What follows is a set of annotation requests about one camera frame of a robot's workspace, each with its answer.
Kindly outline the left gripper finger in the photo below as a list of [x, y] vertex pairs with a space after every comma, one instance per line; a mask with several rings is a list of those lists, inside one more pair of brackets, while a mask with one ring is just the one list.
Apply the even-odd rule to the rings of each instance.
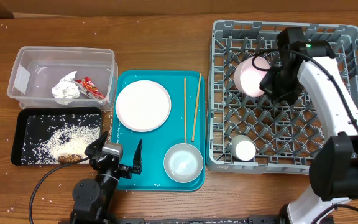
[[98, 152], [101, 151], [108, 137], [109, 132], [105, 131], [102, 135], [87, 146], [87, 152]]
[[142, 172], [142, 140], [139, 141], [134, 154], [132, 172], [138, 175]]

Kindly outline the pink bowl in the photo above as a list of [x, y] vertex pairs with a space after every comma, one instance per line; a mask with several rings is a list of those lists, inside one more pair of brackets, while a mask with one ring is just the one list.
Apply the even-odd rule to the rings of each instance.
[[234, 72], [234, 82], [236, 88], [247, 96], [259, 97], [264, 94], [260, 89], [260, 82], [267, 72], [260, 71], [252, 65], [253, 57], [241, 62]]

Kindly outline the white round plate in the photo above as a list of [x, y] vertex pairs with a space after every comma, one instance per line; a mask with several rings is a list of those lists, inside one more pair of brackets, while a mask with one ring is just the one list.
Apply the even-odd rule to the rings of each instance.
[[118, 120], [131, 131], [148, 132], [166, 122], [171, 107], [170, 95], [161, 84], [139, 80], [121, 90], [115, 113]]

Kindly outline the red snack wrapper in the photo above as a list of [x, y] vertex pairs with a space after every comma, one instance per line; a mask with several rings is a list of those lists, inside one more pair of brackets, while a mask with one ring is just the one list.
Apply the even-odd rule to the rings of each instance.
[[106, 96], [98, 90], [89, 77], [75, 79], [74, 82], [78, 86], [79, 90], [86, 96], [99, 100], [105, 99]]

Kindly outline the white napkin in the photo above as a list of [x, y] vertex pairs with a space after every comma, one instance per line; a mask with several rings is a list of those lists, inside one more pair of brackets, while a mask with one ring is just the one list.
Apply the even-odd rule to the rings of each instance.
[[73, 99], [80, 96], [80, 90], [75, 84], [75, 75], [77, 71], [70, 72], [68, 75], [65, 75], [52, 89], [52, 95], [55, 98], [60, 99]]

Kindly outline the white paper cup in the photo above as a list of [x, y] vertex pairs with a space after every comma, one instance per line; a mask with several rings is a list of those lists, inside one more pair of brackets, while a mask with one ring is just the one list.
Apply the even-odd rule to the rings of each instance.
[[249, 138], [245, 135], [237, 135], [230, 142], [229, 152], [241, 161], [251, 161], [256, 154], [256, 146]]

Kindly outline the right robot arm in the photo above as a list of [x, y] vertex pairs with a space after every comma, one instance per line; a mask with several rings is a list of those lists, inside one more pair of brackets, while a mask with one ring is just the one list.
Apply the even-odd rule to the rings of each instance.
[[318, 114], [324, 146], [309, 169], [310, 185], [283, 208], [286, 223], [319, 223], [358, 199], [358, 109], [325, 40], [308, 41], [301, 27], [277, 35], [281, 67], [272, 66], [259, 84], [271, 100], [294, 104], [305, 90]]

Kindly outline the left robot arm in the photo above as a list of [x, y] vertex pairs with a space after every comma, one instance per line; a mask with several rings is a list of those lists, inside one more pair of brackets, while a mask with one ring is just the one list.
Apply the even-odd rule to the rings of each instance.
[[83, 179], [73, 189], [74, 206], [70, 223], [119, 223], [109, 213], [111, 200], [121, 178], [131, 179], [142, 172], [142, 141], [134, 153], [133, 165], [121, 164], [123, 146], [107, 142], [108, 132], [85, 149], [89, 164], [97, 172], [94, 179]]

